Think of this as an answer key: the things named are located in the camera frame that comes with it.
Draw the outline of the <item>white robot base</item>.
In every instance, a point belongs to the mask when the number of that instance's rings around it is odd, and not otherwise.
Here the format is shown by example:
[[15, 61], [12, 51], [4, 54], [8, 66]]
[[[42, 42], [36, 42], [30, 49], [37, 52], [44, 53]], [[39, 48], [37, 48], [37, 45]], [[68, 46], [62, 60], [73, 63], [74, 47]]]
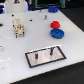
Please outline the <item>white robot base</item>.
[[7, 13], [25, 12], [27, 10], [27, 2], [25, 0], [6, 0], [5, 10]]

